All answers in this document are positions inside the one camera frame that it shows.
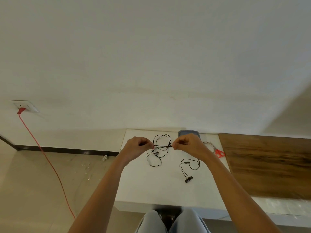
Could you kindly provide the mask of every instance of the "wooden panel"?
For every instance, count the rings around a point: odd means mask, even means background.
[[[311,139],[220,133],[231,173],[252,196],[311,199]]]

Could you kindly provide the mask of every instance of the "light blue pants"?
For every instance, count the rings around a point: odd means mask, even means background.
[[[185,209],[175,220],[169,233],[211,233],[202,218],[190,208]],[[135,233],[168,233],[158,213],[147,212]]]

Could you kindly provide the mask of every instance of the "scissors handle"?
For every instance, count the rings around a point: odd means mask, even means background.
[[[216,156],[217,156],[218,158],[221,158],[221,157],[224,157],[224,156],[225,156],[224,152],[222,152],[222,151],[219,150],[219,149],[216,149],[216,150],[215,150],[215,154],[216,154]]]

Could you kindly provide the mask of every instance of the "white tabletop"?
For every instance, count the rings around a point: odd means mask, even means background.
[[[127,129],[122,148],[127,140],[134,136],[146,137],[153,141],[156,135],[161,134],[168,134],[172,142],[178,137],[177,132]],[[212,142],[216,148],[223,150],[218,135],[200,134],[200,137],[202,141]],[[158,144],[167,145],[168,139],[161,138]],[[183,151],[169,148],[168,154],[162,158],[162,165],[151,167],[146,160],[146,152],[143,153],[125,167],[116,202],[226,210],[213,176],[203,162],[196,171],[191,170],[187,164],[183,165],[186,173],[193,176],[190,182],[185,183],[185,177],[179,167],[183,158],[193,157]],[[228,168],[226,158],[222,157],[220,160]],[[151,155],[150,162],[156,165],[159,160]],[[267,213],[311,217],[310,201],[259,197],[253,199]]]

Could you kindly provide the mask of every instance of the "tiled floor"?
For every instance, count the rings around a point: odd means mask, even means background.
[[[68,201],[77,214],[113,161],[101,156],[47,153],[63,182]],[[67,232],[73,218],[59,181],[40,152],[20,151],[0,141],[0,232]],[[134,232],[142,213],[113,209],[108,233]],[[206,220],[215,232],[236,232],[232,222]],[[282,227],[284,232],[311,232]]]

